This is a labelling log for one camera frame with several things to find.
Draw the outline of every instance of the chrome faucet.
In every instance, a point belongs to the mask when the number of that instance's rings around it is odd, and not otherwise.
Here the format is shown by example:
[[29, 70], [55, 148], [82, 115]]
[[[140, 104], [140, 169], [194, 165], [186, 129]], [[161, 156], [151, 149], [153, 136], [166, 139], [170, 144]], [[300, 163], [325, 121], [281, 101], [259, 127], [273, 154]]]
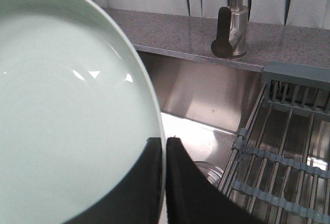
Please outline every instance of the chrome faucet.
[[229, 7], [221, 7], [218, 14], [217, 38], [211, 50], [219, 58], [234, 58], [246, 53], [246, 29], [249, 10], [243, 0], [229, 0]]

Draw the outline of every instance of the dish rack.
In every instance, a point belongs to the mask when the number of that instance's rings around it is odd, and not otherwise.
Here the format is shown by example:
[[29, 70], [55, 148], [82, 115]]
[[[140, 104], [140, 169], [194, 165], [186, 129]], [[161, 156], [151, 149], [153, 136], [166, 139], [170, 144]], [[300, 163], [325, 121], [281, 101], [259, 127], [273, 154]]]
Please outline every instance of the dish rack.
[[272, 62], [218, 189], [266, 223], [330, 224], [330, 70]]

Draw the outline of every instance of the plate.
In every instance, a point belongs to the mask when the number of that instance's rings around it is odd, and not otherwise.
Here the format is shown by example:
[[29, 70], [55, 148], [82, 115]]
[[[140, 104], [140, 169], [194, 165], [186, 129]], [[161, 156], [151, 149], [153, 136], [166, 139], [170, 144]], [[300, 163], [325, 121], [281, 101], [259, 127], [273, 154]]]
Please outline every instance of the plate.
[[0, 46], [0, 223], [62, 223], [114, 188], [149, 137], [164, 150], [146, 70], [91, 0], [0, 0]]

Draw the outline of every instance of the sink basin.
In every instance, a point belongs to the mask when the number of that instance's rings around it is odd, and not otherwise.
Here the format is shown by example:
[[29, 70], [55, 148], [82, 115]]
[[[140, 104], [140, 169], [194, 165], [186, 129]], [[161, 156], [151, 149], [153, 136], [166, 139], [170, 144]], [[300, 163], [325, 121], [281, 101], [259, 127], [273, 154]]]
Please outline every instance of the sink basin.
[[194, 161], [224, 170], [239, 127], [260, 91], [261, 74], [139, 52], [154, 85], [166, 137], [181, 138]]
[[[330, 218], [330, 177], [323, 174], [330, 164], [330, 71], [274, 62], [265, 67], [261, 87], [261, 73], [140, 56], [158, 96], [166, 137], [181, 138], [211, 184], [266, 223], [328, 223], [323, 219]], [[246, 126], [248, 134], [241, 133]], [[238, 134], [248, 137], [240, 162], [232, 159]], [[252, 149], [260, 152], [252, 155]], [[291, 160], [295, 166], [288, 165]], [[278, 198], [290, 204], [278, 205]], [[293, 203], [298, 208], [288, 207]], [[167, 223], [165, 209], [160, 223]]]

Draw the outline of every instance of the gray quartz countertop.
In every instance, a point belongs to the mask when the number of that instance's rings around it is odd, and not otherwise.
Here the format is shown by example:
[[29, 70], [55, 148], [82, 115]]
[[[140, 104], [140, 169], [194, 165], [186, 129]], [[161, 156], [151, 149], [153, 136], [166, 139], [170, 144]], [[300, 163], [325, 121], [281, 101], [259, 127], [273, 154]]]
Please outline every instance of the gray quartz countertop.
[[249, 22], [247, 54], [220, 59], [211, 51], [217, 20], [105, 9], [139, 51], [261, 72], [268, 61], [330, 69], [330, 30]]

